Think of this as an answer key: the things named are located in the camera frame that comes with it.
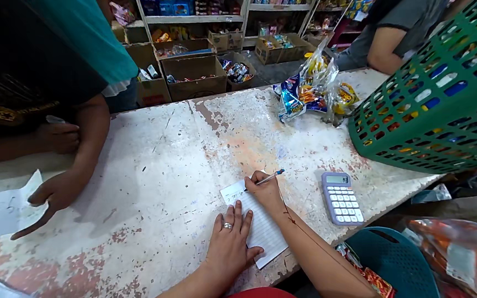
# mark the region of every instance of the woman's hand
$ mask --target woman's hand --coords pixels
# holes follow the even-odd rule
[[[228,288],[235,278],[247,267],[253,258],[264,252],[262,247],[246,247],[253,212],[250,210],[242,220],[242,202],[229,206],[227,213],[218,214],[209,242],[206,260],[200,269],[211,278],[215,285]],[[232,228],[224,227],[229,223]]]
[[[286,207],[281,199],[277,178],[268,180],[261,185],[255,185],[255,183],[268,176],[267,173],[255,171],[251,179],[244,177],[244,184],[248,191],[261,203],[262,207],[273,217],[277,213],[286,212]]]

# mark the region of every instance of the purple calculator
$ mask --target purple calculator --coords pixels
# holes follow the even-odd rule
[[[325,172],[321,184],[331,220],[336,225],[361,225],[364,217],[346,173]]]

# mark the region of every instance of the hand writing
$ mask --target hand writing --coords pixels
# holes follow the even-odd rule
[[[78,149],[78,130],[78,126],[69,123],[42,124],[36,130],[36,137],[50,151],[67,154]]]
[[[229,206],[227,213],[218,214],[209,242],[206,260],[200,265],[219,286],[229,287],[253,258],[264,252],[262,247],[246,247],[253,212],[248,211],[242,220],[242,202]],[[223,227],[230,223],[233,228]]]
[[[49,207],[46,212],[35,224],[16,232],[10,239],[16,240],[45,225],[57,211],[69,207],[76,200],[88,181],[89,179],[73,169],[45,181],[28,201],[33,206],[40,206],[48,201]]]
[[[262,207],[273,215],[277,212],[286,212],[285,203],[281,199],[279,192],[279,185],[277,184],[277,178],[268,180],[261,185],[255,185],[258,181],[268,177],[267,173],[261,171],[255,171],[251,176],[251,179],[244,177],[244,184],[246,189],[255,196],[255,198],[261,203]]]

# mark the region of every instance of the green plastic basket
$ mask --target green plastic basket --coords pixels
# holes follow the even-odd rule
[[[477,0],[354,111],[360,155],[419,172],[477,167]]]

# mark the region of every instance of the lined paper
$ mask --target lined paper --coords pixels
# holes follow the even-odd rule
[[[22,188],[0,192],[0,236],[21,231],[43,216],[49,203],[32,207],[27,202],[42,182],[40,170],[36,170]]]
[[[238,181],[220,191],[224,201],[228,205],[235,205],[236,200],[242,202],[242,214],[248,210],[253,211],[250,234],[246,240],[248,247],[260,246],[264,253],[255,258],[257,268],[262,269],[276,256],[281,254],[287,247],[281,230],[271,216],[264,210],[262,205],[248,191],[244,192],[244,180]]]

